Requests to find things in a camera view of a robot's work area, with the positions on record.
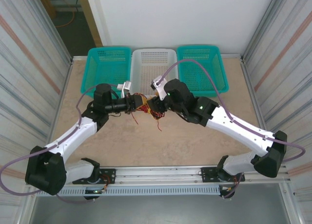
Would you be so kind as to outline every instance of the beige work surface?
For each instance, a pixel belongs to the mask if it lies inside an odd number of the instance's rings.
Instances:
[[[230,112],[257,125],[254,109],[238,59],[223,59],[230,90],[221,94]],[[75,61],[69,79],[58,124],[57,138],[78,119],[75,105],[81,96],[80,87],[85,61]],[[83,112],[92,99],[84,97]],[[69,158],[69,162],[87,157],[101,166],[200,165],[217,164],[224,155],[239,155],[250,150],[231,137],[213,129],[186,123],[175,113],[167,112],[157,121],[148,114],[135,112],[110,117],[105,126],[87,139]]]

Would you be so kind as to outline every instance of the plastic basket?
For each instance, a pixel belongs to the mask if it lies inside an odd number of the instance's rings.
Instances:
[[[220,93],[229,90],[229,84],[219,48],[209,45],[181,46],[177,49],[177,59],[193,59],[201,63],[212,77]],[[209,79],[197,64],[184,62],[178,65],[179,78],[186,83],[195,96],[213,97],[215,90]]]
[[[130,79],[131,49],[129,47],[98,47],[88,52],[81,93],[100,84],[122,84]],[[120,96],[121,91],[112,87]],[[87,93],[93,98],[94,89]]]
[[[133,52],[131,62],[130,93],[154,95],[152,80],[163,75],[176,62],[176,52],[172,49],[139,49]],[[178,79],[177,67],[165,77],[167,81]]]

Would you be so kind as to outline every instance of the white wall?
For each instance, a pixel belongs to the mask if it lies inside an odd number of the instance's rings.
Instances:
[[[271,0],[89,0],[104,45],[243,53]]]

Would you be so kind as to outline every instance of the white plastic basket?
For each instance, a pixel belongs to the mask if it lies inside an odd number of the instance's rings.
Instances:
[[[152,80],[163,75],[176,62],[176,52],[172,49],[139,49],[133,52],[131,61],[130,93],[154,95]],[[178,79],[177,66],[166,76],[166,80]]]

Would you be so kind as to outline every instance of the doorway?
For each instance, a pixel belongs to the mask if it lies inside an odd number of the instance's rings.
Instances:
[[[40,0],[70,55],[102,46],[88,0]]]

